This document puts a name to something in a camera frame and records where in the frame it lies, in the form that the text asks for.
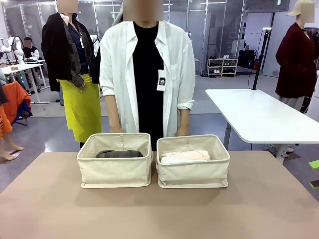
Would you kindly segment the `person's left hand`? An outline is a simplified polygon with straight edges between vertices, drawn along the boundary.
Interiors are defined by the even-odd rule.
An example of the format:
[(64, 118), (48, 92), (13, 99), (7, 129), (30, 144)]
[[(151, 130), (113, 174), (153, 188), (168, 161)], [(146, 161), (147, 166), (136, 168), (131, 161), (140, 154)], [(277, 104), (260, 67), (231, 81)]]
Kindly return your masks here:
[(175, 136), (188, 136), (189, 135), (189, 126), (182, 125), (179, 127), (179, 129), (176, 132)]

